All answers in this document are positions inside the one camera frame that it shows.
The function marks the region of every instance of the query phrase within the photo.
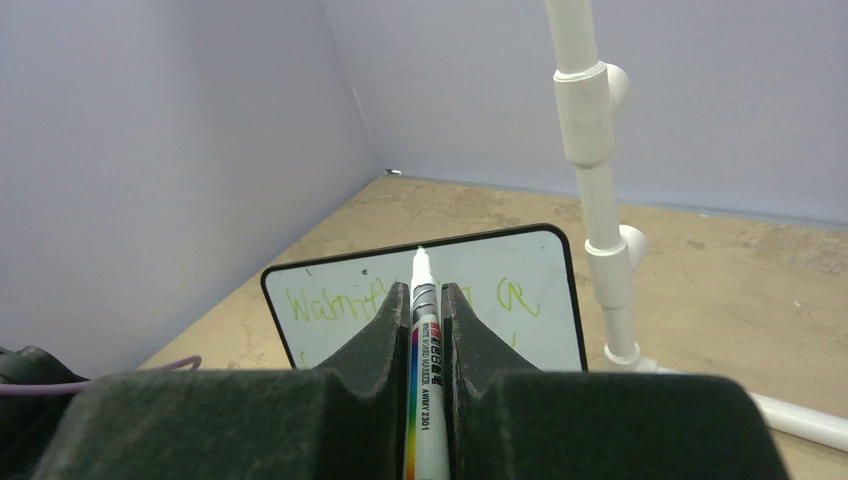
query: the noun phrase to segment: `tan floor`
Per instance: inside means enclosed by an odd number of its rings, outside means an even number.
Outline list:
[[[635,276],[645,355],[848,417],[848,232],[621,207],[651,241]],[[590,369],[603,366],[579,201],[381,177],[273,263],[537,222],[569,237]],[[198,353],[206,368],[288,368],[257,272],[145,365]],[[848,479],[848,453],[775,435],[796,479]]]

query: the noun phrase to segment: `purple cable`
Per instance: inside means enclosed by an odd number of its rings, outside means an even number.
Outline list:
[[[169,363],[167,365],[162,365],[161,367],[154,367],[150,370],[176,370],[181,367],[185,367],[186,365],[191,365],[189,370],[197,370],[200,368],[200,362],[203,361],[203,358],[200,355],[192,355],[190,357],[186,357],[182,360],[177,360],[176,362]],[[75,393],[79,393],[89,385],[94,380],[86,380],[84,382],[75,382],[75,383],[59,383],[56,385],[9,385],[9,384],[0,384],[0,397],[42,397],[46,395],[71,395]]]

